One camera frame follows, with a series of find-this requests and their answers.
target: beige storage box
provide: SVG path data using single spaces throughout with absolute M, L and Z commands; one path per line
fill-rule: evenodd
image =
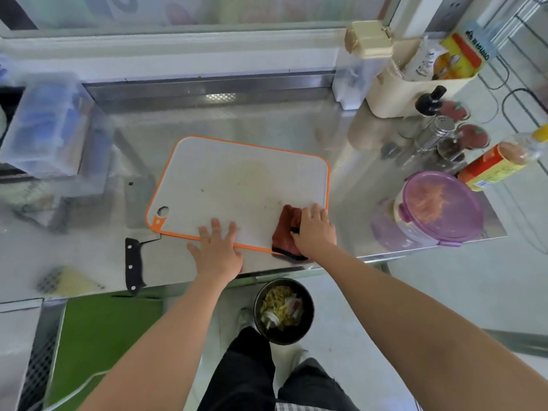
M 407 117 L 417 114 L 415 101 L 422 94 L 432 92 L 438 85 L 445 86 L 444 98 L 451 98 L 473 78 L 429 80 L 426 82 L 408 82 L 403 80 L 397 68 L 403 68 L 412 59 L 419 48 L 421 39 L 409 39 L 394 42 L 394 54 L 387 67 L 373 79 L 367 92 L 366 101 L 379 118 Z

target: white cutting board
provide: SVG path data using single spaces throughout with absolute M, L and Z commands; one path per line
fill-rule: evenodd
M 154 232 L 198 240 L 197 228 L 218 217 L 235 246 L 272 252 L 282 208 L 327 207 L 329 165 L 310 154 L 201 137 L 180 140 L 146 214 Z

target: shoe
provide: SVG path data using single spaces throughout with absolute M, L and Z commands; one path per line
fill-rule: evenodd
M 297 366 L 302 364 L 306 359 L 311 358 L 310 352 L 308 352 L 305 349 L 299 349 L 297 352 L 295 352 L 295 355 L 293 355 L 293 359 L 291 360 L 291 371 L 295 370 Z
M 243 309 L 239 311 L 238 318 L 236 320 L 236 329 L 238 331 L 238 334 L 243 329 L 249 326 L 257 330 L 257 326 L 255 326 L 255 319 L 253 317 L 253 312 L 251 311 L 249 307 L 243 307 Z

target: red cloth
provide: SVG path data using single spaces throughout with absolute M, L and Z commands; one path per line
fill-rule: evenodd
M 308 258 L 303 256 L 295 245 L 290 232 L 299 232 L 301 226 L 301 209 L 285 205 L 279 216 L 278 226 L 272 235 L 272 251 L 286 255 L 297 261 L 304 261 Z

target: black knife handle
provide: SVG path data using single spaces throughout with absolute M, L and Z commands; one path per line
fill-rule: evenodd
M 126 238 L 126 288 L 137 295 L 141 288 L 146 287 L 142 280 L 141 243 L 136 239 Z

